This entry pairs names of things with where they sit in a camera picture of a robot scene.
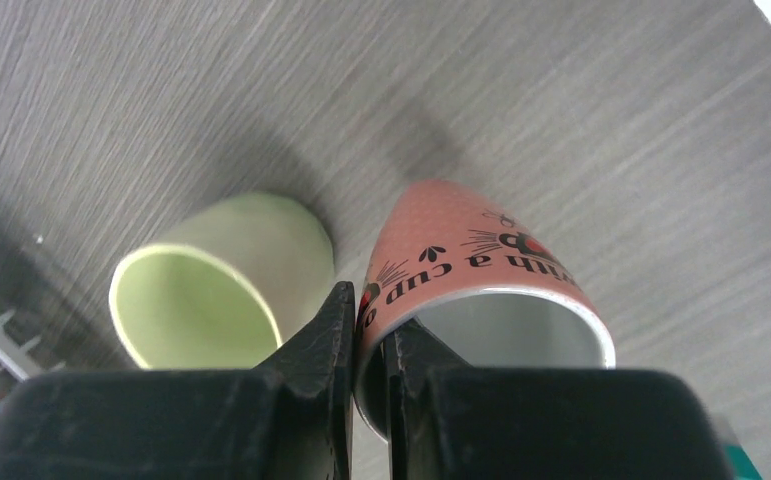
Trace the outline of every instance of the green cup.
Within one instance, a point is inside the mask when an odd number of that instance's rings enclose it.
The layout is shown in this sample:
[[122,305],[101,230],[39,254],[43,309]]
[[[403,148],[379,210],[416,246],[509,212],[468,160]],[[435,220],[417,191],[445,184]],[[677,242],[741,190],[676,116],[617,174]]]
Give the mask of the green cup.
[[334,276],[317,218],[289,198],[249,193],[127,255],[109,307],[141,368],[251,368],[314,317]]

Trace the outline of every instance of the white cup rim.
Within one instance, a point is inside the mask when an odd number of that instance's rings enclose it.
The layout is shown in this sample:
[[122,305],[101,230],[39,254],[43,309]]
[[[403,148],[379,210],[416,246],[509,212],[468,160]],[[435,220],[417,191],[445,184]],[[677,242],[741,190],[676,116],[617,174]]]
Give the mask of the white cup rim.
[[132,343],[132,340],[129,338],[129,336],[126,334],[125,328],[123,327],[123,321],[120,316],[119,308],[118,308],[118,292],[119,292],[119,286],[120,281],[123,278],[123,275],[126,273],[126,271],[129,269],[130,266],[135,264],[136,262],[143,260],[145,258],[148,258],[153,255],[183,255],[187,256],[202,262],[205,262],[218,271],[222,272],[226,276],[228,276],[230,279],[232,279],[235,283],[241,286],[248,295],[252,296],[253,300],[258,304],[259,308],[264,312],[265,316],[267,317],[267,321],[270,323],[270,328],[273,331],[274,339],[276,340],[276,345],[281,346],[282,345],[282,337],[279,333],[279,325],[276,323],[276,318],[273,315],[273,310],[270,309],[270,305],[264,300],[264,297],[262,297],[261,293],[258,291],[258,289],[253,285],[253,283],[240,271],[238,271],[236,268],[229,265],[227,262],[224,262],[219,257],[197,247],[193,247],[191,245],[184,245],[184,244],[177,244],[177,243],[165,243],[165,242],[157,242],[157,243],[151,243],[149,245],[145,245],[143,247],[140,247],[136,250],[133,250],[129,254],[127,254],[123,259],[120,260],[120,263],[117,264],[117,267],[114,270],[114,276],[111,279],[111,287],[108,290],[108,308],[111,311],[111,319],[114,323],[114,331],[117,332],[117,337],[120,339],[120,342],[123,344],[123,346],[126,348],[126,351],[129,353],[129,356],[132,357],[132,359],[135,361],[135,363],[138,364],[139,367],[142,369],[151,369],[151,368],[157,368],[155,365],[151,365],[149,362],[146,361],[143,355],[141,355],[140,351],[135,347],[135,345]]
[[489,295],[489,294],[501,294],[501,293],[542,298],[572,311],[581,320],[583,320],[586,325],[588,325],[592,333],[594,333],[594,335],[596,336],[597,343],[600,346],[600,351],[603,355],[603,362],[602,362],[602,365],[600,365],[600,367],[601,368],[615,367],[616,365],[615,345],[614,345],[614,341],[612,340],[612,336],[609,333],[609,329],[606,328],[606,325],[603,324],[603,322],[600,320],[597,314],[594,313],[594,311],[592,311],[590,308],[583,305],[580,301],[570,297],[569,295],[565,295],[563,293],[559,293],[555,290],[551,290],[548,288],[533,287],[533,286],[518,285],[518,284],[499,284],[499,285],[489,285],[489,286],[483,286],[483,287],[469,287],[465,289],[455,290],[446,295],[441,295],[439,297],[433,298],[427,302],[417,305],[414,309],[412,309],[411,312],[407,313],[406,315],[403,315],[402,317],[397,319],[397,321],[391,323],[387,328],[385,328],[379,334],[379,338],[377,339],[377,341],[374,342],[371,348],[364,353],[364,357],[362,357],[361,361],[358,363],[358,374],[356,375],[353,382],[353,385],[354,385],[353,398],[355,399],[354,401],[356,403],[356,409],[358,410],[359,415],[362,417],[362,420],[364,420],[367,426],[370,427],[370,429],[373,430],[373,432],[380,439],[387,442],[387,439],[385,438],[385,436],[373,427],[373,422],[368,417],[365,409],[362,408],[362,405],[367,405],[367,399],[365,398],[366,392],[364,391],[364,388],[363,388],[365,375],[367,374],[368,368],[370,366],[370,361],[373,358],[374,352],[382,343],[384,338],[388,336],[391,332],[399,328],[403,323],[414,318],[417,315],[418,311],[422,309],[435,307],[438,305],[442,305],[444,303],[451,302],[453,300],[472,297],[475,295]]

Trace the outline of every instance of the cup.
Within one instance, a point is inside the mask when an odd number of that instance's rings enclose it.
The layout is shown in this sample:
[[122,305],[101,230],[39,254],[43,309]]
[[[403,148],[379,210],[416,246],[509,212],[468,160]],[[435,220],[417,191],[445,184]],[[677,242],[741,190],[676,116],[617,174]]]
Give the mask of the cup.
[[249,193],[123,258],[109,307],[141,368],[251,368],[314,317],[334,276],[317,218],[289,198]]
[[474,366],[609,368],[612,338],[573,276],[514,217],[460,185],[412,185],[379,233],[356,322],[354,395],[384,438],[379,345],[411,318]]

